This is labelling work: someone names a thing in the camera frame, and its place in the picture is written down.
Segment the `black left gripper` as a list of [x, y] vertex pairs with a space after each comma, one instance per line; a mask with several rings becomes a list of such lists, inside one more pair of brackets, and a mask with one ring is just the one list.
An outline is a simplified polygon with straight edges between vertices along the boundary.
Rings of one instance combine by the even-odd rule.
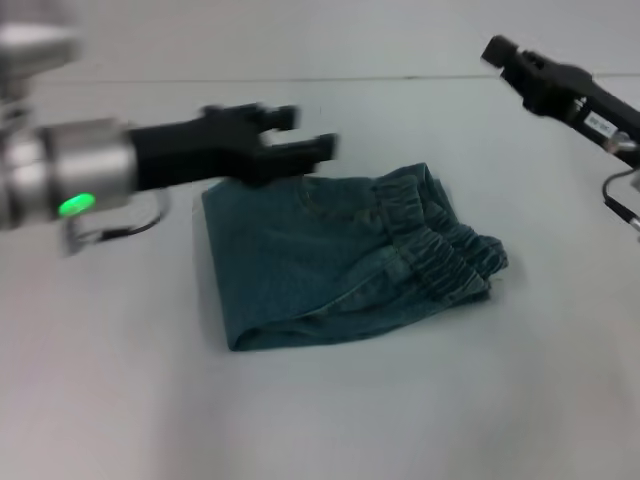
[[311, 173], [334, 158], [339, 137], [269, 145], [267, 131], [298, 127], [293, 105], [267, 109], [259, 104], [206, 106], [185, 122], [130, 129], [136, 158], [135, 190], [144, 192], [214, 178], [232, 178], [258, 187]]

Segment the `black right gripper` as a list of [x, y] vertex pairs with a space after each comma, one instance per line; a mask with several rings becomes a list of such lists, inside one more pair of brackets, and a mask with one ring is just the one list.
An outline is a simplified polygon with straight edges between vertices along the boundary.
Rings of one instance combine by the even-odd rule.
[[504, 82], [529, 112], [557, 120], [632, 168], [639, 166], [639, 111], [598, 85], [586, 70], [526, 52], [503, 35], [493, 36], [481, 59], [489, 65], [520, 62], [502, 70]]

